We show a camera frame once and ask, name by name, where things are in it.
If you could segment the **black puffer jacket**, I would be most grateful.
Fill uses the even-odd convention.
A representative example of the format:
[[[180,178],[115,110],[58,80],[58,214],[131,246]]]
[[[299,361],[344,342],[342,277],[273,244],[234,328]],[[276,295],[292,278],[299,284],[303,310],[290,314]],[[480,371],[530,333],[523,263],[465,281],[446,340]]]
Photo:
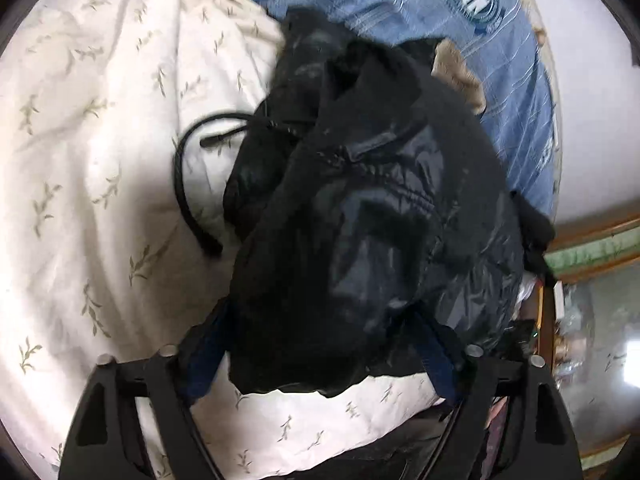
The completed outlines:
[[[491,349],[524,273],[518,213],[489,136],[433,76],[435,40],[380,44],[305,8],[282,29],[224,189],[230,289],[202,324],[232,384],[337,396],[426,373],[422,324]]]

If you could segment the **black garment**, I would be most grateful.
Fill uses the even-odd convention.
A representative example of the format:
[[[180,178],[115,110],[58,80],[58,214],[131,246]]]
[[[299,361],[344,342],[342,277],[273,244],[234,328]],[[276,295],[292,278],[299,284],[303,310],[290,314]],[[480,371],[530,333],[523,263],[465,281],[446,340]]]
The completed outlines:
[[[555,229],[551,221],[518,191],[511,191],[510,197],[518,213],[521,240],[524,254],[524,268],[540,278],[546,287],[553,287],[556,278],[550,269],[544,254],[555,238]]]

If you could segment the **white floral duvet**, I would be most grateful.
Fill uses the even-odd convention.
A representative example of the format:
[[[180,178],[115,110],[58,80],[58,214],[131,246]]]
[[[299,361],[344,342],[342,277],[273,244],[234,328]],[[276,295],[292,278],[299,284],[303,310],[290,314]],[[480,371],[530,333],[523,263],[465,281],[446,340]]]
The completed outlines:
[[[252,0],[36,0],[1,55],[1,421],[58,474],[96,359],[180,340],[227,290],[183,222],[183,131],[250,112],[282,46]]]

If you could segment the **blue plaid quilt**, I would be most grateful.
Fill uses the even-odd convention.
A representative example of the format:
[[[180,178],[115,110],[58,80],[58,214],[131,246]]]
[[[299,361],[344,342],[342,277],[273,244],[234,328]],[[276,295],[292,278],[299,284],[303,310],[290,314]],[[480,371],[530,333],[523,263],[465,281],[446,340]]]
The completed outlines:
[[[521,0],[254,0],[280,20],[308,6],[358,35],[400,44],[450,39],[480,78],[482,124],[506,164],[511,188],[554,215],[556,133],[550,80]]]

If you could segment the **wooden door frame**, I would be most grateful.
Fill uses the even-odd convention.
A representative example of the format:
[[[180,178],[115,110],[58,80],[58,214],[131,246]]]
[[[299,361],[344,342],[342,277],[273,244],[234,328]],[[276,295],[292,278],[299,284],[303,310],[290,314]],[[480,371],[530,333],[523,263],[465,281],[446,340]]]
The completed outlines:
[[[554,276],[577,283],[639,262],[639,216],[558,237],[544,255]]]

